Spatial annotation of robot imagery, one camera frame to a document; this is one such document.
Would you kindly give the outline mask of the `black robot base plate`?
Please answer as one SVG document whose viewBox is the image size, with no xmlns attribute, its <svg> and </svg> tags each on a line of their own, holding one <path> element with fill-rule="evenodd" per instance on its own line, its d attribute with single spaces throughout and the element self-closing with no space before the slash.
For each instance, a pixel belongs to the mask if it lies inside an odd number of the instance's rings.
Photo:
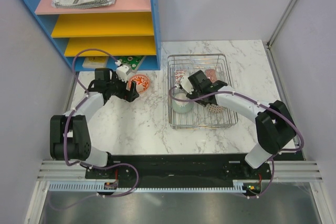
<svg viewBox="0 0 336 224">
<path fill-rule="evenodd" d="M 112 155 L 109 165 L 121 167 L 86 172 L 86 179 L 117 179 L 122 186 L 205 187 L 232 186 L 234 180 L 265 181 L 269 164 L 258 169 L 245 162 L 245 154 Z"/>
</svg>

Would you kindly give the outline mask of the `chrome wire dish rack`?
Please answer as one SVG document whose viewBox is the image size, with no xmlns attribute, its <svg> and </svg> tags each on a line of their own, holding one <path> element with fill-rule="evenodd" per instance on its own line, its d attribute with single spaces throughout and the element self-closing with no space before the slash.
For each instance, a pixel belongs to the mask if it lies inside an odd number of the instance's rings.
<svg viewBox="0 0 336 224">
<path fill-rule="evenodd" d="M 173 129 L 229 128 L 238 123 L 233 110 L 215 101 L 214 92 L 232 86 L 224 54 L 170 55 L 167 58 L 169 124 Z"/>
</svg>

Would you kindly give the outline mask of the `black white floral bowl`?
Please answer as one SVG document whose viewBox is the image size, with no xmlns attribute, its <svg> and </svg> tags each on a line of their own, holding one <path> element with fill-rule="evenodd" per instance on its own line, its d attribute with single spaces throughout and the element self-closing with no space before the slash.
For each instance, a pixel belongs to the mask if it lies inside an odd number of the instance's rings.
<svg viewBox="0 0 336 224">
<path fill-rule="evenodd" d="M 210 79 L 212 83 L 217 81 L 217 75 L 216 75 L 216 70 L 215 69 L 206 69 L 205 70 L 206 77 Z"/>
</svg>

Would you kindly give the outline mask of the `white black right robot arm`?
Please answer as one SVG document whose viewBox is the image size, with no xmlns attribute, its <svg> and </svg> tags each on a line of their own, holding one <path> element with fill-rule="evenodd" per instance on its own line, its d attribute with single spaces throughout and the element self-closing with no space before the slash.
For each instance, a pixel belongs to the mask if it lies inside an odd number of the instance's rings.
<svg viewBox="0 0 336 224">
<path fill-rule="evenodd" d="M 235 91 L 224 81 L 211 82 L 201 70 L 180 79 L 180 87 L 191 101 L 207 106 L 218 105 L 249 119 L 256 126 L 257 144 L 245 156 L 241 174 L 248 179 L 259 173 L 259 167 L 276 156 L 297 135 L 297 128 L 286 105 L 277 100 L 259 102 Z"/>
</svg>

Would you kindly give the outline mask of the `celadon green bowl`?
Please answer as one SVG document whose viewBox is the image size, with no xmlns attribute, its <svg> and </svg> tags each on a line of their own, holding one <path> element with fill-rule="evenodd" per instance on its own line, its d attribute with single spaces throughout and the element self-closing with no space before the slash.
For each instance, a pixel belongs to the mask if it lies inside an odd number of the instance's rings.
<svg viewBox="0 0 336 224">
<path fill-rule="evenodd" d="M 176 93 L 173 97 L 179 100 L 187 100 L 186 94 L 182 92 Z M 174 99 L 172 100 L 172 108 L 176 113 L 188 113 L 193 109 L 193 106 L 193 102 L 181 102 Z"/>
</svg>

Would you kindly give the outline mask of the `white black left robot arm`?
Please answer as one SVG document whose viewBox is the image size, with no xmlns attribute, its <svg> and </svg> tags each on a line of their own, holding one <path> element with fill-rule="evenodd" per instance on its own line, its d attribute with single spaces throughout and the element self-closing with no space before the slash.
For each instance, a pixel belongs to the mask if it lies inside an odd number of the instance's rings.
<svg viewBox="0 0 336 224">
<path fill-rule="evenodd" d="M 83 99 L 72 109 L 50 119 L 50 155 L 66 165 L 80 164 L 97 168 L 103 178 L 111 178 L 115 165 L 109 162 L 109 153 L 91 144 L 88 122 L 111 97 L 133 102 L 139 97 L 136 82 L 128 87 L 129 66 L 121 65 L 115 71 L 97 68 L 95 78 L 85 88 Z"/>
</svg>

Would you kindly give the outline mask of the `pink bowl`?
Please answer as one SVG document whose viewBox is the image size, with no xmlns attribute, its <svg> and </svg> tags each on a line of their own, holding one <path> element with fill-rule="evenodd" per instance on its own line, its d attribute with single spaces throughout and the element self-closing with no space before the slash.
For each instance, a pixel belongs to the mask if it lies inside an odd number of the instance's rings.
<svg viewBox="0 0 336 224">
<path fill-rule="evenodd" d="M 146 92 L 151 84 L 149 77 L 144 74 L 136 74 L 132 76 L 128 82 L 129 88 L 131 88 L 132 81 L 135 81 L 136 90 L 139 94 Z"/>
</svg>

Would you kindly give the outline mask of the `red diamond pattern bowl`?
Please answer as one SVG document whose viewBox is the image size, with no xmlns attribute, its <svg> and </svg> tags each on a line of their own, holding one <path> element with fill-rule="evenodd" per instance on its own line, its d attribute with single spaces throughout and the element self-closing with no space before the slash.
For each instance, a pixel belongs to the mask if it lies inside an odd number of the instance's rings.
<svg viewBox="0 0 336 224">
<path fill-rule="evenodd" d="M 175 76 L 175 83 L 177 84 L 180 84 L 181 82 L 181 79 L 184 77 L 184 76 L 188 76 L 189 73 L 187 70 L 185 69 L 177 69 L 174 71 L 174 76 Z"/>
</svg>

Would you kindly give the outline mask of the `brown lattice pattern bowl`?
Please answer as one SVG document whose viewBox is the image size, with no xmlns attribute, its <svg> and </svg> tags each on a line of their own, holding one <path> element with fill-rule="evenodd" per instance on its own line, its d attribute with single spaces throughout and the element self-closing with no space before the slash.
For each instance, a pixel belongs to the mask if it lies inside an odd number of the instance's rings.
<svg viewBox="0 0 336 224">
<path fill-rule="evenodd" d="M 215 104 L 208 104 L 206 108 L 211 112 L 211 113 L 223 113 L 226 108 L 220 105 L 215 105 Z"/>
</svg>

